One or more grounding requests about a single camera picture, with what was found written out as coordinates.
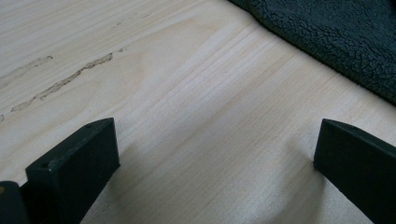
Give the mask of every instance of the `wooden surface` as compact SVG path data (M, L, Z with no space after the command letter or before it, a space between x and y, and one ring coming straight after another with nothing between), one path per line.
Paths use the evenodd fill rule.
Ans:
M116 121L82 223L370 223L312 167L323 118L396 145L396 110L223 0L0 2L0 178Z

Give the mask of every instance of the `small hole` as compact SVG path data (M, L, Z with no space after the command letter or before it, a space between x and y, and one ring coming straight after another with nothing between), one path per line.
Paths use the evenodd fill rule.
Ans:
M49 168L50 163L49 162L43 162L41 164L41 168Z

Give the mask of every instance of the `wood grain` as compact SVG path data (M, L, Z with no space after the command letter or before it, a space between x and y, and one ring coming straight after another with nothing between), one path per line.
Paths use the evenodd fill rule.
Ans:
M322 119L396 145L396 110L228 1L2 1L0 177L114 117L83 223L370 223L312 158Z

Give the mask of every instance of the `black plastic piece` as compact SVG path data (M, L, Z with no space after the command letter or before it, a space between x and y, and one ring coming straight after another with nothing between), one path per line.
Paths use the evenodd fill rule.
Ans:
M0 182L0 223L26 224L28 220L18 184Z
M79 223L119 167L114 119L87 124L26 168L21 193L16 183L0 182L14 189L5 213L23 211L22 204L30 219L0 223Z
M324 119L314 166L374 223L396 223L396 147Z

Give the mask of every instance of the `wood scratch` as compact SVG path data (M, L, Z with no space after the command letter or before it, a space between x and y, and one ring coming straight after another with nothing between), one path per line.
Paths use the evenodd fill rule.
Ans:
M18 77L22 77L29 70L38 67L39 65L42 65L44 63L47 63L51 59L53 59L52 56L47 56L45 58L38 58L26 64L25 66L19 67L14 71L10 72L9 74L0 77L0 89L3 89L4 87L8 86L14 79Z
M14 107L12 107L11 112L16 112L19 110L23 110L24 108L26 108L27 106L29 106L34 100L36 99L40 99L40 100L45 100L47 96L49 96L50 94L58 91L61 89L61 87L67 85L69 82L73 81L76 77L78 77L79 75L81 75L81 73L86 70L86 69L91 69L93 67L95 67L96 65L102 64L102 63L106 63L109 62L111 59L113 59L113 53L109 53L107 54L105 57L97 59L93 62L87 63L84 67L80 68L77 70L76 73L74 73L72 76L67 77L59 82L56 82L55 84L53 84L51 87L49 87L48 89L36 94L32 99L30 99L29 101L23 102L20 105L16 105Z

